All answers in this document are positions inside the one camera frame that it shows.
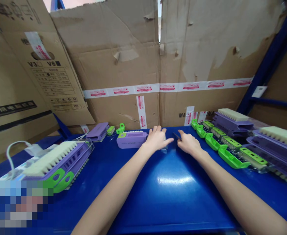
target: white label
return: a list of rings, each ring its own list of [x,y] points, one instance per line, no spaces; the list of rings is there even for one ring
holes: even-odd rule
[[[260,98],[263,95],[263,93],[265,92],[266,89],[267,89],[267,86],[257,86],[257,88],[255,89],[252,97]]]
[[[198,123],[204,121],[207,114],[208,114],[208,111],[201,111],[199,114]]]
[[[194,109],[195,109],[194,106],[188,106],[187,107],[184,126],[191,126],[191,121],[193,118]]]
[[[52,58],[49,56],[46,51],[43,43],[39,37],[37,32],[25,32],[25,35],[33,49],[33,51],[39,56],[42,60],[51,60]]]
[[[89,132],[89,128],[87,127],[87,125],[80,125],[81,129],[84,131],[84,133],[86,134],[87,132]]]
[[[147,128],[146,108],[144,105],[144,96],[137,96],[138,114],[140,120],[140,129]]]

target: purple brush device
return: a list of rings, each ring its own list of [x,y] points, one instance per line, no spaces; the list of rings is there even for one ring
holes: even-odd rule
[[[117,137],[118,147],[121,149],[138,149],[146,142],[147,133],[143,131],[130,131],[120,133]]]
[[[93,142],[101,142],[109,128],[108,122],[101,122],[87,134],[86,138],[91,139]]]

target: green rubber handle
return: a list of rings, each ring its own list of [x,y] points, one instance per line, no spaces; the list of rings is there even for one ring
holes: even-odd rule
[[[197,126],[197,134],[200,136],[200,138],[205,138],[207,133],[203,130],[203,125]]]
[[[215,151],[221,147],[221,144],[218,143],[215,139],[213,139],[213,133],[207,133],[205,136],[205,142]]]
[[[193,129],[196,130],[197,126],[198,126],[198,120],[197,119],[192,119],[191,126],[193,127]]]
[[[221,145],[221,147],[218,149],[218,154],[224,161],[226,161],[228,165],[234,169],[247,168],[250,165],[250,162],[242,163],[239,159],[227,151],[227,147],[227,145]]]

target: label sticker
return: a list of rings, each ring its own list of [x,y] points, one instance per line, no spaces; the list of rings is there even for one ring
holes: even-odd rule
[[[140,120],[140,129],[147,128],[146,108],[144,105],[144,96],[137,96],[138,114]]]
[[[39,37],[37,32],[25,32],[25,35],[33,49],[33,51],[39,56],[42,60],[51,60],[52,58],[49,56],[46,51],[43,43]]]
[[[81,129],[84,131],[84,133],[86,134],[87,132],[89,132],[89,128],[87,127],[87,125],[80,125]]]
[[[193,118],[193,111],[194,111],[194,109],[195,109],[194,106],[188,106],[187,107],[184,126],[191,126],[191,121],[192,121],[192,118]]]
[[[204,121],[207,114],[208,114],[208,111],[201,111],[199,114],[198,123]]]

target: white power cord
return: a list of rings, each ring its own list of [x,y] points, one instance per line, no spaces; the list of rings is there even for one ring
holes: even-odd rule
[[[15,171],[14,171],[14,170],[15,170],[14,164],[13,164],[13,161],[12,161],[10,155],[9,155],[9,150],[10,150],[10,148],[11,148],[14,144],[21,143],[21,142],[25,143],[28,147],[31,147],[31,143],[29,143],[29,142],[27,142],[27,141],[23,141],[23,140],[21,140],[21,141],[16,141],[16,142],[14,142],[14,143],[11,143],[11,144],[7,147],[6,157],[7,157],[8,161],[9,161],[10,167],[11,167],[11,169],[12,169],[12,175],[11,175],[10,178],[7,178],[6,180],[12,180],[12,179],[14,179],[14,173],[15,173]]]

